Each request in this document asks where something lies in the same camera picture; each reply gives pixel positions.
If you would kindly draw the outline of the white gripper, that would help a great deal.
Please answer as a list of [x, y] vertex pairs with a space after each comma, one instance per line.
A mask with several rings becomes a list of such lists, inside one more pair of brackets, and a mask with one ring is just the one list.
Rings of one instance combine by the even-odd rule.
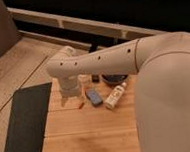
[[62, 105], [65, 105], [69, 98], [80, 98], [82, 95], [82, 88], [78, 77], [66, 77], [58, 79]]

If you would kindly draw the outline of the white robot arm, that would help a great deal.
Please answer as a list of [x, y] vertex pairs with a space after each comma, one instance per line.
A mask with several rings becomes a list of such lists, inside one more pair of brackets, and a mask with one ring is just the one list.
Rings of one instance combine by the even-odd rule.
[[47, 63], [61, 93], [80, 91], [77, 76], [134, 74], [140, 152], [190, 152], [190, 33], [131, 40], [78, 56], [63, 47]]

